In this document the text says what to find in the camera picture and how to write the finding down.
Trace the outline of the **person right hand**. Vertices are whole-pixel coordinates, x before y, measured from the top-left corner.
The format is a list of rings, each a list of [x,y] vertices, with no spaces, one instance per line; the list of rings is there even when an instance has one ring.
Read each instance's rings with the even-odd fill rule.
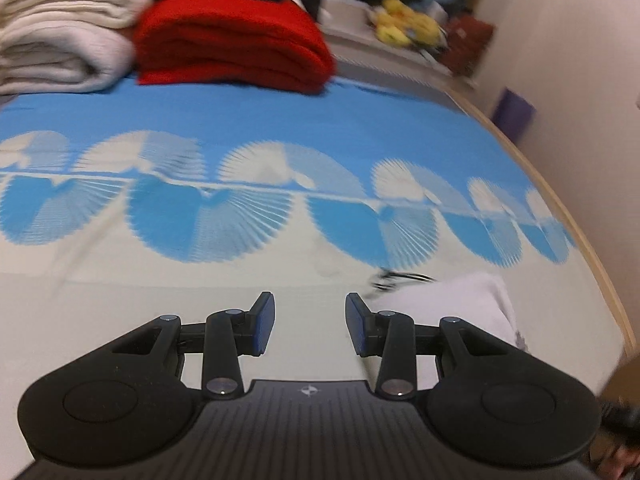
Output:
[[[601,402],[604,449],[588,453],[588,465],[600,479],[639,478],[639,405],[621,400]]]

